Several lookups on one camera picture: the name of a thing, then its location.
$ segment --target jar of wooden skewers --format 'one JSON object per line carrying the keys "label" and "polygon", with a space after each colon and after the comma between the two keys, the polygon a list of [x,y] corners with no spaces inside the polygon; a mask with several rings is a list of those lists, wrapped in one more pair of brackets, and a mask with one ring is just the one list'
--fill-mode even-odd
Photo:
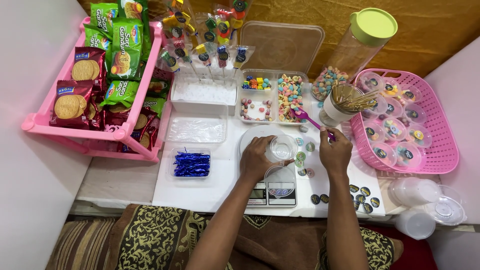
{"label": "jar of wooden skewers", "polygon": [[351,84],[335,85],[320,110],[320,121],[327,126],[338,126],[340,122],[348,121],[355,114],[375,106],[377,94],[377,91],[363,93]]}

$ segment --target purple spoon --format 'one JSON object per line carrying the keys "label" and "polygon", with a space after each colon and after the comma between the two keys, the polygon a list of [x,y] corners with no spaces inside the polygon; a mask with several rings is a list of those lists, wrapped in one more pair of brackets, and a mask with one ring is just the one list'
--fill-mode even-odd
{"label": "purple spoon", "polygon": [[[308,116],[308,113],[300,108],[298,108],[300,114],[295,114],[295,116],[297,118],[300,118],[300,119],[307,119],[308,121],[310,121],[310,123],[312,123],[314,126],[316,126],[318,128],[318,130],[320,130],[320,125],[317,124],[317,122],[315,122],[314,120],[312,120],[309,116]],[[332,140],[332,141],[335,141],[335,136],[333,136],[333,134],[331,134],[330,132],[328,132],[328,137]]]}

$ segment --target plastic cup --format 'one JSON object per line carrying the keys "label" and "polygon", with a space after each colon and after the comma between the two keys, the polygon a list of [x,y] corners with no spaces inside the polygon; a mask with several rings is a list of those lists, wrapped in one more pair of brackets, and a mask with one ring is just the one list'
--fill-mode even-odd
{"label": "plastic cup", "polygon": [[467,216],[462,206],[460,194],[446,185],[440,184],[438,186],[442,191],[439,200],[424,205],[423,210],[442,225],[457,226],[466,221]]}
{"label": "plastic cup", "polygon": [[290,195],[295,189],[295,172],[288,167],[276,165],[266,171],[264,182],[271,195],[285,197]]}
{"label": "plastic cup", "polygon": [[419,102],[422,100],[422,94],[418,88],[410,84],[400,85],[402,87],[402,99],[406,103]]}
{"label": "plastic cup", "polygon": [[299,146],[295,139],[287,134],[277,135],[267,146],[265,155],[271,162],[289,160],[297,155]]}
{"label": "plastic cup", "polygon": [[385,89],[382,96],[388,98],[396,98],[402,94],[402,87],[396,82],[394,78],[384,78]]}
{"label": "plastic cup", "polygon": [[372,143],[372,149],[375,155],[386,165],[393,166],[396,163],[396,153],[391,146],[386,143]]}
{"label": "plastic cup", "polygon": [[402,123],[404,125],[423,125],[425,122],[427,122],[427,113],[425,113],[419,105],[415,103],[405,105],[402,117]]}
{"label": "plastic cup", "polygon": [[432,145],[432,135],[425,127],[412,124],[407,127],[408,142],[415,144],[419,148],[429,148]]}
{"label": "plastic cup", "polygon": [[384,79],[373,72],[365,72],[357,79],[356,86],[360,88],[364,93],[385,89]]}
{"label": "plastic cup", "polygon": [[364,120],[377,119],[379,115],[383,114],[387,110],[388,104],[382,96],[377,95],[374,100],[376,100],[377,103],[374,105],[373,108],[366,109],[361,112],[362,118]]}
{"label": "plastic cup", "polygon": [[379,124],[373,121],[365,121],[363,122],[363,126],[365,127],[365,132],[370,142],[381,143],[385,141],[385,132]]}
{"label": "plastic cup", "polygon": [[398,118],[403,115],[403,106],[395,98],[385,98],[385,101],[387,102],[387,109],[384,114],[379,116],[381,120],[388,117]]}
{"label": "plastic cup", "polygon": [[388,144],[402,141],[407,136],[407,128],[397,118],[385,118],[382,127],[385,131],[385,142]]}
{"label": "plastic cup", "polygon": [[389,189],[397,203],[408,207],[437,202],[442,195],[437,183],[417,177],[397,179],[389,185]]}
{"label": "plastic cup", "polygon": [[396,164],[402,167],[415,168],[421,163],[420,150],[409,142],[400,142],[396,145]]}
{"label": "plastic cup", "polygon": [[395,228],[413,239],[421,240],[435,231],[435,220],[422,211],[407,210],[398,215]]}

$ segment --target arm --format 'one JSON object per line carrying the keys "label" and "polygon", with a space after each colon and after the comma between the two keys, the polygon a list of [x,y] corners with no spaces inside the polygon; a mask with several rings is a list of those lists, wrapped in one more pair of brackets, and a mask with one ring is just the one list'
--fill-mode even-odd
{"label": "arm", "polygon": [[275,136],[255,137],[240,160],[240,177],[229,196],[208,223],[185,270],[224,270],[237,238],[243,213],[255,185],[263,180],[271,163],[265,156],[267,144]]}
{"label": "arm", "polygon": [[[335,142],[328,144],[328,132]],[[347,166],[352,143],[335,128],[320,131],[320,160],[330,181],[327,219],[327,255],[332,270],[368,270],[367,252],[349,191]]]}

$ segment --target pink plastic basket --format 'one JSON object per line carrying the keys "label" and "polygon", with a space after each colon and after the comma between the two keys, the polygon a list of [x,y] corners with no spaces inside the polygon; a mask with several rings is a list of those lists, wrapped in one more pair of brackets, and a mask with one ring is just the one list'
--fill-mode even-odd
{"label": "pink plastic basket", "polygon": [[[86,17],[80,24],[81,34],[75,44],[75,47],[84,46],[84,24],[89,23],[90,17]],[[162,29],[161,26],[159,26],[158,22],[150,22],[150,32],[153,41],[152,50],[146,64],[142,80],[140,81],[140,86],[138,88],[135,101],[132,104],[132,109],[130,110],[129,117],[127,121],[123,123],[120,129],[116,130],[115,132],[104,132],[51,127],[48,125],[51,119],[51,112],[56,96],[57,80],[70,80],[72,77],[71,70],[73,67],[73,56],[75,53],[75,48],[72,49],[59,75],[57,76],[57,79],[53,82],[53,85],[48,92],[47,97],[43,101],[40,109],[37,113],[30,113],[27,116],[27,118],[22,124],[22,129],[28,132],[41,134],[44,137],[47,137],[85,155],[130,160],[149,160],[153,162],[158,162],[158,151],[161,149],[163,143],[161,140],[157,140],[156,145],[153,147],[152,151],[148,151],[145,147],[140,145],[139,142],[130,137],[130,134],[132,134],[133,131],[133,127],[137,122],[138,115],[140,114],[140,109],[142,108],[142,104],[152,75],[154,74],[155,77],[164,79],[172,78],[172,73],[161,71],[159,69],[156,69],[155,67],[158,52],[160,51],[160,46],[163,40]],[[81,138],[85,140],[83,140],[82,143],[78,143],[69,139],[69,137]],[[131,149],[136,151],[138,154],[118,153],[116,152],[116,148],[111,147],[112,141],[121,141],[124,144],[128,145]]]}
{"label": "pink plastic basket", "polygon": [[355,115],[350,120],[355,139],[357,141],[357,148],[360,156],[370,166],[387,172],[410,172],[410,173],[428,173],[428,174],[442,174],[451,172],[458,164],[458,148],[455,143],[455,139],[448,124],[445,112],[442,109],[437,96],[433,89],[422,78],[415,74],[398,70],[387,69],[367,69],[355,78],[355,83],[360,75],[365,72],[377,72],[383,73],[384,77],[387,73],[400,74],[395,80],[401,84],[410,84],[416,86],[422,93],[422,100],[416,104],[420,105],[422,109],[427,113],[427,122],[424,126],[432,134],[433,143],[430,148],[421,149],[424,155],[422,163],[416,168],[405,168],[399,166],[385,165],[374,154],[372,147],[370,146],[367,133],[363,126],[363,120],[361,114]]}

